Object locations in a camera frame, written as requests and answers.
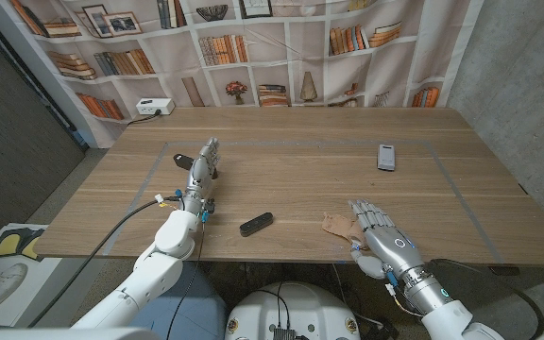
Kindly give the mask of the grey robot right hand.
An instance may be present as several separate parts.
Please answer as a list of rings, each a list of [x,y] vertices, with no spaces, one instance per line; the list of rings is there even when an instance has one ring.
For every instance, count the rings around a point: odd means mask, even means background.
[[[363,199],[348,204],[361,226],[367,246],[397,278],[424,265],[414,242],[383,209]]]

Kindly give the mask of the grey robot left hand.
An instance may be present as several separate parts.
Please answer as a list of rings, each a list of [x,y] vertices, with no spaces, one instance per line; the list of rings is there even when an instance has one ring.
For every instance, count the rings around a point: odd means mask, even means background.
[[[219,142],[215,137],[201,148],[189,171],[184,196],[186,198],[205,199],[212,190],[216,165],[219,162]]]

